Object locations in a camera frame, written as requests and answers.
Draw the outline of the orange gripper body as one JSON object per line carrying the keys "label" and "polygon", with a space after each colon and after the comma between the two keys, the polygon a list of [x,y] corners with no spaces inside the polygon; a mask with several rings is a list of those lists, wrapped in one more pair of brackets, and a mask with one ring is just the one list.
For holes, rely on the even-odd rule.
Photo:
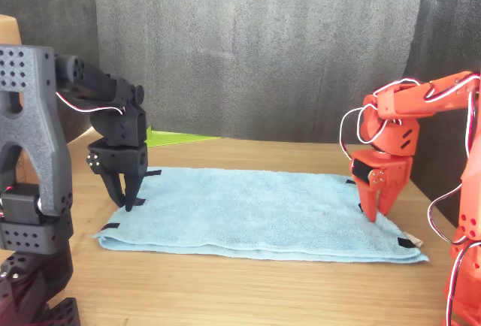
{"label": "orange gripper body", "polygon": [[354,152],[351,173],[359,188],[382,190],[386,187],[404,187],[413,164],[410,156],[397,156],[382,152]]}

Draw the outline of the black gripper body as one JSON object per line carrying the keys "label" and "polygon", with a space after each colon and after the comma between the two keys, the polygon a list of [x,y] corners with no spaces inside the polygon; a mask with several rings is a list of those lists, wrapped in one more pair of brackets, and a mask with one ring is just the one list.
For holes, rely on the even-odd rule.
{"label": "black gripper body", "polygon": [[94,174],[130,174],[143,177],[147,172],[147,144],[109,146],[104,141],[88,145],[87,164]]}

